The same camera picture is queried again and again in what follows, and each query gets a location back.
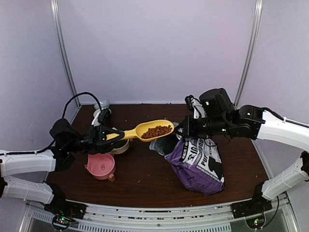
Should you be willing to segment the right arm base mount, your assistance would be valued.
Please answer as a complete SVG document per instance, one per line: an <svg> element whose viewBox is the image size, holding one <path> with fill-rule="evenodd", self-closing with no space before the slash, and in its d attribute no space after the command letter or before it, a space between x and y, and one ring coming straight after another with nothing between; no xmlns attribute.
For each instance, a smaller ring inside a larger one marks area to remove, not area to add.
<svg viewBox="0 0 309 232"><path fill-rule="evenodd" d="M245 218L246 225L253 230L261 229L266 224L265 212L272 209L272 203L253 200L231 204L234 219Z"/></svg>

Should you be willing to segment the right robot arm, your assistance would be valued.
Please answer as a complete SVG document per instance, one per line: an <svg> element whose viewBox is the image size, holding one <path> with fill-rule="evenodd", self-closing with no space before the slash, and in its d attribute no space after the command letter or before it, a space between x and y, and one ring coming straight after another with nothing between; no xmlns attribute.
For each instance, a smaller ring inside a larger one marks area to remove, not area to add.
<svg viewBox="0 0 309 232"><path fill-rule="evenodd" d="M256 186L248 210L258 213L278 195L302 181L309 180L309 127L281 117L267 107L244 105L237 109L223 88L208 90L198 102L205 114L200 118L188 115L174 130L187 138L205 139L215 135L251 140L270 140L302 149L301 156L276 177Z"/></svg>

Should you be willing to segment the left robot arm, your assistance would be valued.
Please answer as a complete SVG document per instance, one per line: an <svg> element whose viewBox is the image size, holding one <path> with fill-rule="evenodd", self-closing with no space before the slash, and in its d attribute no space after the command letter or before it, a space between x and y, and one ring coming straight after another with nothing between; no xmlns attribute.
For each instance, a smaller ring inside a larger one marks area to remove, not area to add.
<svg viewBox="0 0 309 232"><path fill-rule="evenodd" d="M125 133L103 125L92 125L80 134L61 118L50 130L53 142L37 151L0 152L0 196L50 205L58 214L66 214L70 207L64 193L55 184L36 183L16 178L17 174L61 172L69 169L76 152L111 151L125 137Z"/></svg>

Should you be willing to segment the yellow plastic scoop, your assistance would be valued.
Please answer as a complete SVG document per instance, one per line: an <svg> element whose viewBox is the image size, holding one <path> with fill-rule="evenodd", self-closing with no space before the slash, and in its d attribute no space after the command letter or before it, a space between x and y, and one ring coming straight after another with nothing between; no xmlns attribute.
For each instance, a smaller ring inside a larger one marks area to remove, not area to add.
<svg viewBox="0 0 309 232"><path fill-rule="evenodd" d="M112 139L128 140L137 138L142 142L150 142L157 138L169 135L174 131L172 122L164 119L153 120L138 124L134 129L112 132L107 135L107 141L111 142Z"/></svg>

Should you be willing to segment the pink cat-ear pet bowl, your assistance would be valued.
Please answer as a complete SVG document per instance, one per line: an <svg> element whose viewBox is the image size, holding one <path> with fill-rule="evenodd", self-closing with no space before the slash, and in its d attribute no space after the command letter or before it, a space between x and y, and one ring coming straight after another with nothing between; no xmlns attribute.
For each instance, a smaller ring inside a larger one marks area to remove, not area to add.
<svg viewBox="0 0 309 232"><path fill-rule="evenodd" d="M88 155L87 164L85 165L85 169L98 180L106 180L108 179L110 182L115 181L115 160L114 157L109 154L95 154Z"/></svg>

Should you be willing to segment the purple pet food bag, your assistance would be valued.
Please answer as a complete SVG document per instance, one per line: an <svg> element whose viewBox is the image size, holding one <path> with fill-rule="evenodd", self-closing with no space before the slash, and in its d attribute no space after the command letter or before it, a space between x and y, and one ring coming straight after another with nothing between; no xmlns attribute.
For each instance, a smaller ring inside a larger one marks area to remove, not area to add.
<svg viewBox="0 0 309 232"><path fill-rule="evenodd" d="M151 141L149 149L164 157L186 189L204 196L225 189L221 155L212 139L172 133Z"/></svg>

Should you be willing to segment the cream cat-ear pet bowl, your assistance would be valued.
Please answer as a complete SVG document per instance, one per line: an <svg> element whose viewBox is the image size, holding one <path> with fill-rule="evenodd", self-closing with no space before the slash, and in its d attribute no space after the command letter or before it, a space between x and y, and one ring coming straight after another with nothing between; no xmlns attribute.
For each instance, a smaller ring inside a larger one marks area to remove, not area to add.
<svg viewBox="0 0 309 232"><path fill-rule="evenodd" d="M130 146L129 140L121 140L119 143L117 143L117 146L108 153L111 155L122 154L129 149L129 146Z"/></svg>

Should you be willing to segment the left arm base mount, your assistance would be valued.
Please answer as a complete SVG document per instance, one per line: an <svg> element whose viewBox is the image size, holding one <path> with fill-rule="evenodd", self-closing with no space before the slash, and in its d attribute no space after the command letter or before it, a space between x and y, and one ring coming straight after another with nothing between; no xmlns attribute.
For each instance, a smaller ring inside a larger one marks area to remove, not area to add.
<svg viewBox="0 0 309 232"><path fill-rule="evenodd" d="M44 210L54 215L52 226L56 231L68 229L77 219L83 219L87 206L82 203L65 201L63 205L44 204Z"/></svg>

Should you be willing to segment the brown kibble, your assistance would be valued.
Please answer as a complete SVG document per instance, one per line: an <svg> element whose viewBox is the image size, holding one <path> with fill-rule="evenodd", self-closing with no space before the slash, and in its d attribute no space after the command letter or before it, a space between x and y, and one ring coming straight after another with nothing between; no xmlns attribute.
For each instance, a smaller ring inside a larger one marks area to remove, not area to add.
<svg viewBox="0 0 309 232"><path fill-rule="evenodd" d="M144 132L141 136L142 139L150 139L159 136L166 135L172 131L171 125L168 126L156 126L155 128L149 128L147 132Z"/></svg>

